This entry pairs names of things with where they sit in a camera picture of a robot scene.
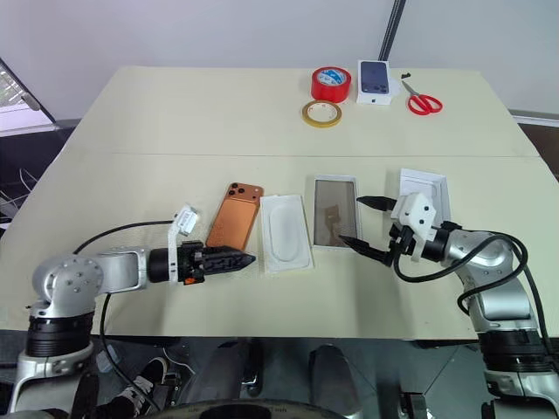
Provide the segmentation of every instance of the yellow tape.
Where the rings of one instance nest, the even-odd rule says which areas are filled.
[[[326,104],[326,105],[330,105],[336,111],[336,115],[332,120],[326,120],[326,121],[314,120],[308,115],[308,110],[311,108],[311,106],[318,105],[318,104],[321,104],[321,103]],[[340,109],[340,107],[337,106],[333,102],[328,102],[327,100],[313,100],[312,102],[308,102],[303,107],[302,114],[303,114],[303,120],[308,125],[312,125],[313,127],[317,127],[317,128],[333,127],[335,124],[340,122],[340,120],[342,119],[342,110]]]

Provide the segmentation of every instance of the red scissors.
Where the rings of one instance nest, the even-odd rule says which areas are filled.
[[[405,81],[402,84],[408,92],[410,98],[408,99],[408,108],[417,115],[428,115],[429,113],[437,113],[443,109],[443,104],[440,100],[428,96],[426,94],[417,93]]]

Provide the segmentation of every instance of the white table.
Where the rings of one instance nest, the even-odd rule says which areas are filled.
[[[238,84],[238,90],[257,95],[270,79],[292,80],[298,86],[302,75],[310,74],[299,70],[246,72],[253,77],[242,78],[245,73],[240,70],[210,71],[215,79],[238,75],[244,81]],[[48,168],[0,242],[0,328],[27,327],[24,306],[35,299],[31,274],[38,263],[72,251],[108,228],[170,218],[188,202],[202,216],[191,238],[204,239],[227,184],[238,181],[261,185],[267,195],[301,194],[312,235],[314,175],[355,175],[362,194],[396,196],[398,170],[406,167],[448,176],[454,221],[472,229],[506,231],[526,244],[549,332],[559,335],[559,308],[554,298],[558,286],[553,273],[559,254],[559,188],[555,179],[477,73],[433,71],[439,75],[433,77],[427,70],[411,72],[417,80],[414,85],[423,80],[420,74],[430,80],[429,93],[442,99],[448,110],[433,118],[411,118],[404,108],[403,96],[396,98],[390,108],[381,110],[347,102],[343,104],[341,124],[320,130],[300,120],[300,107],[310,100],[300,86],[291,93],[291,99],[276,88],[269,95],[280,100],[269,100],[257,114],[256,101],[247,94],[245,103],[252,112],[244,116],[238,109],[224,113],[218,124],[208,120],[206,106],[210,101],[206,97],[215,97],[211,85],[203,88],[191,82],[189,89],[185,86],[184,91],[175,90],[173,94],[153,86],[163,79],[173,84],[195,79],[196,74],[203,77],[207,70],[120,71]],[[462,102],[454,94],[445,93],[437,85],[438,79],[446,80],[449,86],[467,87],[460,94],[454,93],[456,96],[470,98],[477,94],[485,98],[470,113],[462,111],[460,127],[451,123],[459,116],[448,104]],[[137,97],[137,91],[142,89],[149,89],[151,95],[145,92]],[[157,102],[161,104],[169,95],[184,96],[186,90],[190,90],[189,103],[201,103],[195,116],[186,116],[187,112],[179,118],[176,109],[172,111],[174,118],[166,113],[165,123],[155,122],[153,115],[147,118],[146,109],[156,111]],[[119,101],[110,100],[119,95]],[[288,101],[298,106],[292,113],[278,105]],[[487,105],[485,112],[480,111],[483,103]],[[196,110],[195,106],[185,106]],[[278,115],[283,123],[273,127],[261,123],[271,120],[270,113]],[[409,136],[408,140],[398,142],[392,134],[396,144],[388,143],[375,135],[377,148],[371,147],[365,139],[370,136],[369,120],[377,113],[384,115],[377,120],[384,134],[390,134],[393,124],[394,129]],[[492,127],[488,134],[487,126],[480,121],[491,119],[498,121],[495,123],[500,129]],[[200,120],[205,120],[206,134]],[[460,138],[464,138],[464,131],[469,133],[469,153],[465,144],[452,141],[452,131]],[[152,135],[151,141],[146,133]],[[412,135],[415,140],[408,142]],[[313,152],[307,139],[322,147]],[[352,141],[354,145],[361,142],[361,155],[357,148],[344,147]],[[375,247],[386,246],[388,218],[366,207],[361,207],[360,212],[364,238]],[[114,234],[92,244],[85,253],[117,244],[164,247],[166,230],[164,226],[147,227]],[[159,284],[144,292],[115,295],[109,307],[107,331],[136,335],[475,337],[469,319],[455,305],[461,290],[455,276],[428,284],[405,284],[388,268],[351,251],[314,251],[313,270],[266,275],[259,220],[247,251],[257,255],[257,263],[233,274],[209,276],[203,285]],[[429,262],[406,262],[403,269],[418,275],[438,267]]]

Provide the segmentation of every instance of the white wall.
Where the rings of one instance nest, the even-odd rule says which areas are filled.
[[[390,65],[477,69],[509,109],[559,114],[559,1],[408,0]]]
[[[0,57],[55,119],[121,65],[356,67],[392,0],[0,0]]]

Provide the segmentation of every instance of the red tape roll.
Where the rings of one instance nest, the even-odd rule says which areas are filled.
[[[313,72],[311,94],[317,100],[338,103],[349,94],[351,74],[340,67],[321,67]]]

